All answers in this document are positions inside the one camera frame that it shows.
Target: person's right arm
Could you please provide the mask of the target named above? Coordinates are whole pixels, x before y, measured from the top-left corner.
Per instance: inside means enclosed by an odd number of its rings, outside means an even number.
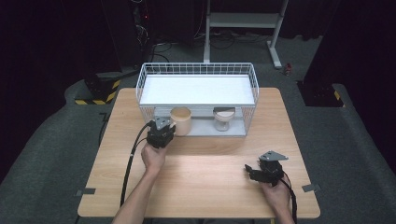
[[[264,196],[267,202],[273,209],[279,224],[294,224],[293,217],[289,208],[290,192],[288,187],[285,186],[281,181],[274,187],[270,183],[260,182]]]

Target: person's left hand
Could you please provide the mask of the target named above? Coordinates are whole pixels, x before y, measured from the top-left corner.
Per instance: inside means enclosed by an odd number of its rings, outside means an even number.
[[[155,148],[146,143],[142,149],[142,160],[146,165],[146,172],[159,173],[165,164],[167,147]]]

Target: yellow and black hazard tape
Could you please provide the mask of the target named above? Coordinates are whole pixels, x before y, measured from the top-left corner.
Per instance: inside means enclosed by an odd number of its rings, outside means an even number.
[[[75,102],[77,105],[108,105],[116,96],[117,88],[119,85],[120,80],[115,81],[111,88],[111,92],[104,99],[76,99]]]

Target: white shelf board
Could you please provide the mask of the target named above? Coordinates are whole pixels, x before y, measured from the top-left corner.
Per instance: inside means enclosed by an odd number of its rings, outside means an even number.
[[[147,75],[143,105],[255,105],[248,75]]]
[[[210,13],[210,27],[276,28],[279,14]]]

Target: gray carpet floor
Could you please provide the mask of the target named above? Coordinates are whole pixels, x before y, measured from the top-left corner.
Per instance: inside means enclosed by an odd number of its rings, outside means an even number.
[[[320,186],[316,192],[320,217],[299,219],[299,223],[394,223],[396,177],[365,130],[345,87],[333,85],[345,107],[305,106],[297,88],[296,81],[304,79],[320,38],[278,39],[281,62],[292,65],[289,76],[273,67],[264,37],[251,39],[255,37],[232,45],[213,41],[211,62],[253,63],[261,87],[280,89],[307,172],[312,183]],[[203,59],[199,41],[194,48],[159,45],[156,52],[171,63]],[[166,62],[162,56],[154,56],[153,61]],[[122,79],[119,89],[133,87],[136,80],[137,76]],[[85,188],[114,104],[76,105],[74,99],[84,88],[81,80],[65,92],[67,104],[43,122],[11,167],[0,186],[1,224],[111,222],[111,217],[77,219],[81,198],[76,193]]]

